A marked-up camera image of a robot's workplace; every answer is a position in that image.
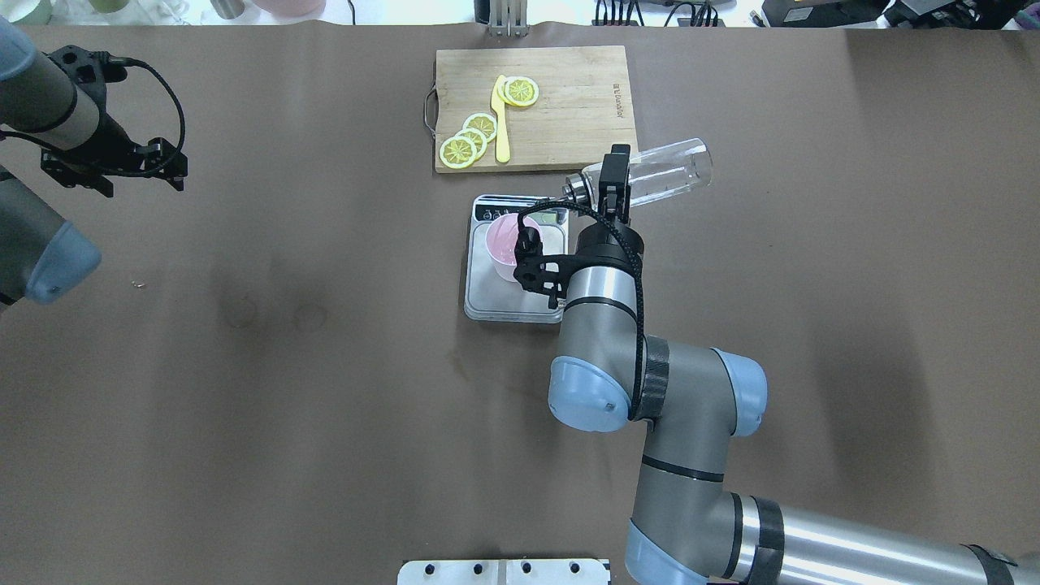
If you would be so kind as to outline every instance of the cutting board handle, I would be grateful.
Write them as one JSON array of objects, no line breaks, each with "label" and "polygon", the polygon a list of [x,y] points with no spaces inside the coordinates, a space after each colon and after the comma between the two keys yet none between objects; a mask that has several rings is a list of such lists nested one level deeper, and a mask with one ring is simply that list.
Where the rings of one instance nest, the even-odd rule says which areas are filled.
[{"label": "cutting board handle", "polygon": [[[431,97],[434,98],[433,103],[437,106],[433,110],[430,109]],[[435,127],[437,126],[437,118],[441,109],[440,104],[440,99],[437,97],[437,81],[434,81],[434,84],[430,86],[430,93],[426,94],[426,99],[422,102],[422,125],[426,127],[426,130],[430,130],[430,137],[434,138],[434,142],[437,142],[437,130]]]}]

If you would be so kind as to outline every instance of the brown tabletop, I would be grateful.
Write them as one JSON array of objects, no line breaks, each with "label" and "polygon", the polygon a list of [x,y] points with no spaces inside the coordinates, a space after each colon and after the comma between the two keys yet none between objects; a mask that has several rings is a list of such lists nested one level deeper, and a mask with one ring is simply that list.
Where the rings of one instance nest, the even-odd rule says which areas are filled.
[{"label": "brown tabletop", "polygon": [[[462,311],[467,214],[563,174],[439,176],[441,48],[624,44],[644,148],[704,138],[714,183],[633,212],[647,330],[757,359],[727,487],[1016,554],[1040,542],[1040,36],[540,25],[60,28],[155,66],[187,190],[64,190],[104,252],[0,317],[0,582],[393,583],[402,560],[623,568],[642,425],[546,407],[554,326]],[[176,133],[147,74],[110,86]],[[144,284],[144,287],[133,283]]]}]

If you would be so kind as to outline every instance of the knife handle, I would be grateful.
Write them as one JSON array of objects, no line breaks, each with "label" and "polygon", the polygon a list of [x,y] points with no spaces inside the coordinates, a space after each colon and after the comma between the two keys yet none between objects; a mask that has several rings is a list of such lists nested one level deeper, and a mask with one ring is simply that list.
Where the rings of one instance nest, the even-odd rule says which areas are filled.
[{"label": "knife handle", "polygon": [[505,108],[501,112],[495,112],[498,118],[498,134],[495,136],[495,160],[509,162],[512,153],[510,152],[510,133],[505,129]]}]

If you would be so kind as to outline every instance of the transparent shaker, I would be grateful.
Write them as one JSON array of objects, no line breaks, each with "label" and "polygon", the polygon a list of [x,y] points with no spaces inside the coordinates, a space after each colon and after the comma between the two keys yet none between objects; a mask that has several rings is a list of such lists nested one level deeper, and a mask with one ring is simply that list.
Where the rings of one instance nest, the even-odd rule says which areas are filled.
[{"label": "transparent shaker", "polygon": [[[564,197],[596,209],[602,167],[602,162],[591,164],[567,177]],[[710,182],[711,155],[700,138],[638,152],[628,163],[628,184],[632,189],[629,206],[683,195]]]}]

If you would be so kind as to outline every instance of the silver bracket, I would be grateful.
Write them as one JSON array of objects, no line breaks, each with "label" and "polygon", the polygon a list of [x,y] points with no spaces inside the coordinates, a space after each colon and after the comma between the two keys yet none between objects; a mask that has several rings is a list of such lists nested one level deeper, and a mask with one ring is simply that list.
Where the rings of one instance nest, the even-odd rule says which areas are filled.
[{"label": "silver bracket", "polygon": [[488,33],[492,36],[527,35],[527,0],[491,0]]}]

